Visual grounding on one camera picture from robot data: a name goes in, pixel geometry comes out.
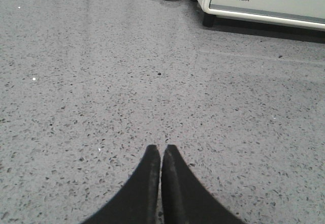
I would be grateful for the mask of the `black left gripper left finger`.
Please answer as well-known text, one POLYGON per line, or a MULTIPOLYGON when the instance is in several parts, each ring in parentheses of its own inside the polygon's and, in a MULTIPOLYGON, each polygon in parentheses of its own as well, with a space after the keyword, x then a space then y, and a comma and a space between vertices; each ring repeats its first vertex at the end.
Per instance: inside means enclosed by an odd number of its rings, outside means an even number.
POLYGON ((149 145, 119 192, 84 223, 155 223, 160 155, 149 145))

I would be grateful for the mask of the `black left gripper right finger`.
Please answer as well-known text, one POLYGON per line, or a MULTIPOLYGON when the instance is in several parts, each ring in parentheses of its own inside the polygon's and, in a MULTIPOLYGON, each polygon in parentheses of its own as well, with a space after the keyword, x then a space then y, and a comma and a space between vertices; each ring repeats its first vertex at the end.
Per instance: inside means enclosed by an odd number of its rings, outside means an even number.
POLYGON ((175 145, 163 158, 161 196, 165 223, 242 223, 198 181, 175 145))

